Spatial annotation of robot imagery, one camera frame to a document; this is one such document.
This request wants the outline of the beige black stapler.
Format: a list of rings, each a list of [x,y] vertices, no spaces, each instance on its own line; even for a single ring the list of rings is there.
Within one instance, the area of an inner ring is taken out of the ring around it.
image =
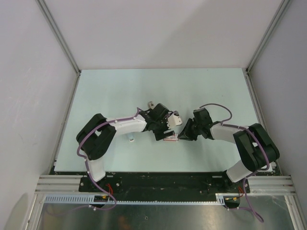
[[[152,101],[150,101],[148,103],[148,107],[149,107],[149,109],[153,109],[155,107],[155,104]]]

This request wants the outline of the red white staple box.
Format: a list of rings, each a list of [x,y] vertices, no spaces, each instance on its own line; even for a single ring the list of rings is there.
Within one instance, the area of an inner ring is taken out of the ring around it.
[[[163,141],[178,141],[178,134],[171,135],[163,139]]]

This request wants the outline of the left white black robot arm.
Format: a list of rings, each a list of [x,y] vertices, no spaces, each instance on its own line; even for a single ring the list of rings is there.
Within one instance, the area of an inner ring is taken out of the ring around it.
[[[97,192],[105,188],[103,156],[115,137],[152,131],[155,140],[159,141],[174,135],[173,129],[180,125],[179,113],[168,110],[161,103],[147,110],[137,108],[136,114],[130,117],[107,119],[102,114],[95,114],[76,136],[77,155],[84,159],[91,177],[89,186]]]

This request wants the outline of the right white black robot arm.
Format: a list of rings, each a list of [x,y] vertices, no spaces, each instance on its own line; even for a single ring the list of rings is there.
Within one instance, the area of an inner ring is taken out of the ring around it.
[[[181,140],[196,141],[199,136],[211,140],[223,140],[236,145],[240,160],[224,172],[221,186],[226,192],[238,188],[239,181],[258,170],[267,170],[270,163],[280,157],[280,152],[267,131],[259,123],[236,126],[224,121],[212,121],[208,110],[193,111],[194,118],[187,121],[178,135]]]

